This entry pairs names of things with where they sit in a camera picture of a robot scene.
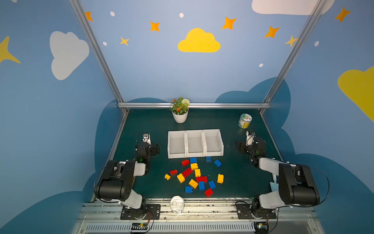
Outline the small red lego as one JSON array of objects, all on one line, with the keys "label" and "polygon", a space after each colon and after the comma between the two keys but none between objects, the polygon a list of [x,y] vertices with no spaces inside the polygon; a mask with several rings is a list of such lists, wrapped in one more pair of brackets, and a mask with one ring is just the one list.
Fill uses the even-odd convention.
[{"label": "small red lego", "polygon": [[172,171],[170,171],[170,175],[172,176],[172,175],[176,175],[178,172],[177,172],[177,170],[172,170]]}]

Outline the blue lego brick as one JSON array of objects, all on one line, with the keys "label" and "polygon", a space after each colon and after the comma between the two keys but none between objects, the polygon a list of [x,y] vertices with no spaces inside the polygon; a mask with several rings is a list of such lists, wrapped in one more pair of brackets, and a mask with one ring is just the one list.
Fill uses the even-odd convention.
[{"label": "blue lego brick", "polygon": [[215,160],[215,161],[214,161],[214,164],[215,164],[217,167],[221,167],[221,166],[222,166],[222,163],[221,163],[219,160]]}]

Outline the yellow lego brick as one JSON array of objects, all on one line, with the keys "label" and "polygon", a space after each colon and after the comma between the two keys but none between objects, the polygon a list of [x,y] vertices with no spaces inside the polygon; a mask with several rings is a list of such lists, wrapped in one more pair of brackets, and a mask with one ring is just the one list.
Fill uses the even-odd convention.
[{"label": "yellow lego brick", "polygon": [[223,182],[224,182],[224,175],[218,174],[218,176],[217,176],[217,182],[220,183],[220,184],[223,184]]}]

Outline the long red lego brick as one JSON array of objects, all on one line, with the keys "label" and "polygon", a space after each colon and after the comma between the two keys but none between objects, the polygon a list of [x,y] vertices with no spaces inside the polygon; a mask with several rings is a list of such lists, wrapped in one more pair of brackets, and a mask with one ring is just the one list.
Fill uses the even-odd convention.
[{"label": "long red lego brick", "polygon": [[182,172],[182,175],[184,178],[188,177],[189,175],[191,175],[193,173],[192,169],[191,168],[187,168],[185,171]]}]

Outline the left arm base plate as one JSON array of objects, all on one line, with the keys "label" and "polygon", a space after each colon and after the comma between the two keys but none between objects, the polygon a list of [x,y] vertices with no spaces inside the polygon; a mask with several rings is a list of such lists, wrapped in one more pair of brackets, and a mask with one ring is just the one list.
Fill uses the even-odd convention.
[{"label": "left arm base plate", "polygon": [[159,220],[161,213],[160,204],[145,204],[141,205],[140,209],[132,209],[123,207],[120,219],[121,220]]}]

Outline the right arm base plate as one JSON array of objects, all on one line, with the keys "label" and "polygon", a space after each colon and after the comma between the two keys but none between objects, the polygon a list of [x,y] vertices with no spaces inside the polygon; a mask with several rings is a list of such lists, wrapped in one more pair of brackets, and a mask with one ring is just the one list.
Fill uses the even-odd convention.
[{"label": "right arm base plate", "polygon": [[264,209],[261,206],[239,202],[234,204],[238,219],[276,219],[275,210]]}]

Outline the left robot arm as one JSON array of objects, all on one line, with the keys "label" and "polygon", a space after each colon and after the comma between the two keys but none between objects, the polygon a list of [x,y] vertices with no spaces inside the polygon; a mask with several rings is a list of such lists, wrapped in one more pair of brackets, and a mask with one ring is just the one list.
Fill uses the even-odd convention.
[{"label": "left robot arm", "polygon": [[142,140],[136,143],[131,160],[110,160],[103,167],[100,178],[94,181],[96,198],[105,203],[118,202],[129,210],[145,210],[145,199],[132,187],[136,177],[149,173],[151,159],[159,153],[159,144],[152,145],[150,134],[142,133]]}]

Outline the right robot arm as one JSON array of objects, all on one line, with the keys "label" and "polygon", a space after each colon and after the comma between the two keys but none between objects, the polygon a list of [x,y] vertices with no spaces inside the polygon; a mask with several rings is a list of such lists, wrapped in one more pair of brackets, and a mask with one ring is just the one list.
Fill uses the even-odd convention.
[{"label": "right robot arm", "polygon": [[266,142],[253,132],[246,133],[245,142],[236,142],[236,151],[248,155],[255,168],[278,178],[278,189],[254,198],[252,211],[272,211],[285,206],[314,207],[322,203],[312,169],[266,157]]}]

